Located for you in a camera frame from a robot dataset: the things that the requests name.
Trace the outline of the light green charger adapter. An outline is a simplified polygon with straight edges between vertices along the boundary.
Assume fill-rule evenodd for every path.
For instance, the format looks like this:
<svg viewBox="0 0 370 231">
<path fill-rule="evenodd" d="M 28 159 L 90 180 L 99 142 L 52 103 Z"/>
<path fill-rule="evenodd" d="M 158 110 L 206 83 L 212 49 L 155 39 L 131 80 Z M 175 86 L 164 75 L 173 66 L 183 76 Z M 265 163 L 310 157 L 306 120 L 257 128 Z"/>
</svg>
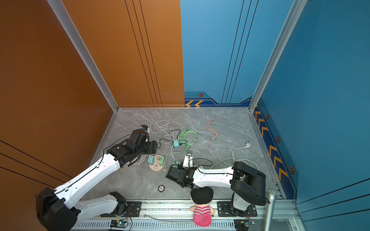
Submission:
<svg viewBox="0 0 370 231">
<path fill-rule="evenodd" d="M 164 157 L 159 157 L 158 158 L 158 163 L 159 163 L 160 166 L 164 166 L 165 165 L 165 159 L 164 159 Z"/>
</svg>

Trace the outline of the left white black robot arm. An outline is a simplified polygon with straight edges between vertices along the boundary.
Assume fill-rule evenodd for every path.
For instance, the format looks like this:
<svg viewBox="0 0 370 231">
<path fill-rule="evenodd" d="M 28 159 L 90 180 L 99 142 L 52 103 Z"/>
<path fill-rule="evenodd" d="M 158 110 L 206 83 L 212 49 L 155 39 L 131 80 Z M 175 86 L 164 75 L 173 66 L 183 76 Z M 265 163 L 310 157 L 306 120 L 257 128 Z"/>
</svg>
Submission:
<svg viewBox="0 0 370 231">
<path fill-rule="evenodd" d="M 125 165 L 131 166 L 142 155 L 153 155 L 156 151 L 157 142 L 150 141 L 149 128 L 142 125 L 75 178 L 53 190 L 42 190 L 36 201 L 40 224 L 48 231 L 69 231 L 76 223 L 96 216 L 125 215 L 128 205 L 119 192 L 92 200 L 82 200 L 82 197 L 111 173 Z"/>
</svg>

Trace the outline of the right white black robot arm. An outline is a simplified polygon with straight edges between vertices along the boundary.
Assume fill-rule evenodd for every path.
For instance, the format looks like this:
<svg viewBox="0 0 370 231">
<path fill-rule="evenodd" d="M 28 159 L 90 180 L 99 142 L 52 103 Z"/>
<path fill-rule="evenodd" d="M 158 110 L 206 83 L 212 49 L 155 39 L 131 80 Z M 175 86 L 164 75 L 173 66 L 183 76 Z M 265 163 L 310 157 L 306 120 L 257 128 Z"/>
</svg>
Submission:
<svg viewBox="0 0 370 231">
<path fill-rule="evenodd" d="M 184 167 L 171 165 L 166 178 L 181 187 L 229 188 L 233 191 L 229 213 L 239 217 L 257 217 L 256 206 L 265 206 L 266 175 L 243 162 L 219 169 L 205 169 L 202 165 Z"/>
</svg>

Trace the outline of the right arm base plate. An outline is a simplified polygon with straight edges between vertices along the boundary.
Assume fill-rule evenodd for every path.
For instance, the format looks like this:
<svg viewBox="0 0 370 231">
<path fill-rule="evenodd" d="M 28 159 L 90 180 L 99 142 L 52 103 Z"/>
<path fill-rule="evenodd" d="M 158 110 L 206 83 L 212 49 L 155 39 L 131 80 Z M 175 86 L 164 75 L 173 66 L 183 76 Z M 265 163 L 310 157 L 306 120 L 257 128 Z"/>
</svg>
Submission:
<svg viewBox="0 0 370 231">
<path fill-rule="evenodd" d="M 250 204 L 246 210 L 239 210 L 232 206 L 231 201 L 217 202 L 217 212 L 219 217 L 257 217 L 255 205 Z"/>
</svg>

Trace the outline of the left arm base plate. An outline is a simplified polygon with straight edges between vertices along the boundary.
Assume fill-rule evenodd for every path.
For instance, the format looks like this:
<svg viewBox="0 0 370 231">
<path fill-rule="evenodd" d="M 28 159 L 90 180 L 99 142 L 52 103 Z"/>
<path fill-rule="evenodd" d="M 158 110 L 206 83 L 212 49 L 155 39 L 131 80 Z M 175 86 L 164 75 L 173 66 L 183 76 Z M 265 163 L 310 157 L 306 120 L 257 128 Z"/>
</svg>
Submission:
<svg viewBox="0 0 370 231">
<path fill-rule="evenodd" d="M 100 215 L 100 217 L 117 217 L 117 218 L 126 218 L 126 217 L 139 217 L 141 211 L 142 202 L 132 201 L 132 202 L 119 202 L 117 207 L 112 213 L 106 213 Z"/>
</svg>

